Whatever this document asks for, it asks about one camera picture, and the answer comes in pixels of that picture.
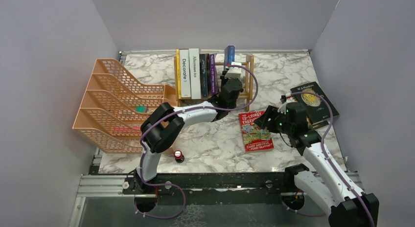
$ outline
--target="book spine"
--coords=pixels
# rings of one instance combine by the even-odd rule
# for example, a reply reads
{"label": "book spine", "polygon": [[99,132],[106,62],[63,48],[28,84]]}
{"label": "book spine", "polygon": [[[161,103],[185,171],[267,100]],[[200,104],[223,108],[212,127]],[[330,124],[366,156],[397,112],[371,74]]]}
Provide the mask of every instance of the book spine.
{"label": "book spine", "polygon": [[202,84],[202,97],[208,97],[208,79],[207,79],[207,55],[200,54],[200,83]]}
{"label": "book spine", "polygon": [[182,98],[191,97],[190,71],[189,71],[189,50],[180,49],[180,85],[182,88]]}
{"label": "book spine", "polygon": [[211,87],[210,87],[210,55],[206,54],[206,86],[207,86],[207,92],[208,92],[208,96],[210,97],[211,95]]}
{"label": "book spine", "polygon": [[192,99],[201,99],[199,49],[189,48],[190,88]]}
{"label": "book spine", "polygon": [[218,80],[216,79],[215,54],[209,56],[210,59],[210,89],[212,96],[218,93]]}
{"label": "book spine", "polygon": [[181,89],[181,80],[180,80],[180,54],[179,54],[179,50],[176,49],[176,76],[177,76],[177,92],[178,94],[178,98],[181,99],[182,98],[182,89]]}

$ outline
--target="mesh file tray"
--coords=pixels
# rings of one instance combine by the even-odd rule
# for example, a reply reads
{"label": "mesh file tray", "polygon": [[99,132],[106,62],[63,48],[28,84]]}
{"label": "mesh file tray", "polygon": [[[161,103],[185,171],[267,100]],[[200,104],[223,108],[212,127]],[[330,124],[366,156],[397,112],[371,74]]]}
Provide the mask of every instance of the mesh file tray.
{"label": "mesh file tray", "polygon": [[134,96],[137,100],[157,102],[157,106],[163,102],[162,99],[177,106],[176,90],[173,87],[143,84],[115,59],[97,59],[92,73],[98,74],[97,81],[103,90],[112,92],[122,101]]}
{"label": "mesh file tray", "polygon": [[[145,93],[135,94],[112,74],[95,74],[97,68],[100,68],[99,60],[95,63],[73,129],[105,153],[141,153],[140,126],[161,103],[177,105],[176,101],[164,98],[176,97],[175,90],[168,85],[150,85],[157,91],[147,88]],[[147,112],[136,112],[137,106],[145,106]]]}

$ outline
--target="black book with gold emblem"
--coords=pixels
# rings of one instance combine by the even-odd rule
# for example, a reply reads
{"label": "black book with gold emblem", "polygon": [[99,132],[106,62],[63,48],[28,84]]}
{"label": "black book with gold emblem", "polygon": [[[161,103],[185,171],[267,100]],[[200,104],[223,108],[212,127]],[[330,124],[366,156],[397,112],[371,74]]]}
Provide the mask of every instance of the black book with gold emblem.
{"label": "black book with gold emblem", "polygon": [[[327,98],[323,90],[316,82],[311,82],[308,84],[303,84],[301,86],[295,87],[291,89],[291,92],[313,92],[320,96],[322,96],[330,105],[331,110],[333,111],[333,117],[339,115],[336,108],[334,108],[333,104]],[[330,119],[330,112],[326,106],[326,104],[318,97],[311,95],[311,94],[301,94],[301,95],[294,95],[294,98],[305,105],[307,108],[307,116],[310,120],[310,123],[315,126],[323,121]]]}

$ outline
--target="marble tabletop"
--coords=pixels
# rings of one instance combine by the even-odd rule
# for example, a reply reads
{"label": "marble tabletop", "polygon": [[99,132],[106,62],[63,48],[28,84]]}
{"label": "marble tabletop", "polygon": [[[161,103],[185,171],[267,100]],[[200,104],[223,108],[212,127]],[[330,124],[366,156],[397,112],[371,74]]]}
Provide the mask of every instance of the marble tabletop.
{"label": "marble tabletop", "polygon": [[[280,96],[291,88],[317,81],[308,52],[254,53],[254,74],[259,91],[250,111],[265,110],[268,105],[279,106]],[[174,86],[174,54],[129,54],[125,67],[141,82]],[[245,61],[245,54],[237,53],[235,60]],[[223,61],[223,54],[216,60]],[[275,148],[271,151],[245,152],[238,114],[231,112],[213,123],[200,123],[183,128],[176,140],[176,149],[183,152],[185,161],[176,163],[172,155],[162,155],[160,173],[220,173],[220,172],[281,172],[287,166],[304,163],[315,169],[300,156],[296,149],[287,146],[279,135],[273,134]],[[322,135],[326,127],[317,131]],[[325,140],[334,159],[345,170],[345,163],[334,129]],[[105,154],[99,167],[100,174],[128,173],[135,169],[139,154]]]}

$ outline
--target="purple book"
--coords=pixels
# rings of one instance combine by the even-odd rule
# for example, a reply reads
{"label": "purple book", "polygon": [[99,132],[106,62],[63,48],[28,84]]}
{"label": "purple book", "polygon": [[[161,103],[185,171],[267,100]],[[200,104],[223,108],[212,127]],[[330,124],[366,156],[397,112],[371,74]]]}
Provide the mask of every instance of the purple book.
{"label": "purple book", "polygon": [[210,60],[210,92],[212,96],[218,93],[218,80],[216,78],[215,54],[209,56]]}

